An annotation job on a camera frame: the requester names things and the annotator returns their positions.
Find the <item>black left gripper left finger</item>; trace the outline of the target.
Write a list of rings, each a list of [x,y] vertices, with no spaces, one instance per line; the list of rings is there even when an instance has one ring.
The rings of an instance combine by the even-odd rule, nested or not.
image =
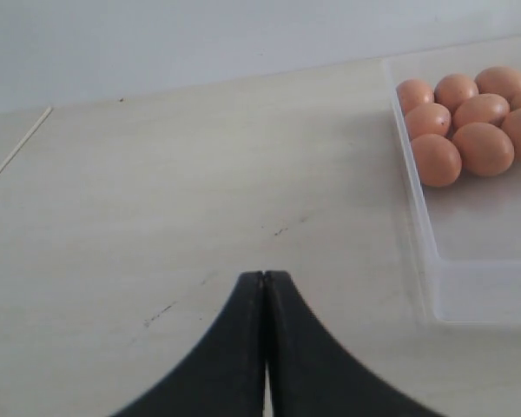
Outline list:
[[[265,394],[264,276],[239,276],[201,340],[118,416],[262,416]]]

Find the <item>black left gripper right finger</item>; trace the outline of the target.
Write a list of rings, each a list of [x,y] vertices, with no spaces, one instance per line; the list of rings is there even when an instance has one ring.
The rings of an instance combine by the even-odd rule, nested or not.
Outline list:
[[[274,416],[433,416],[351,356],[318,320],[286,271],[265,273]]]

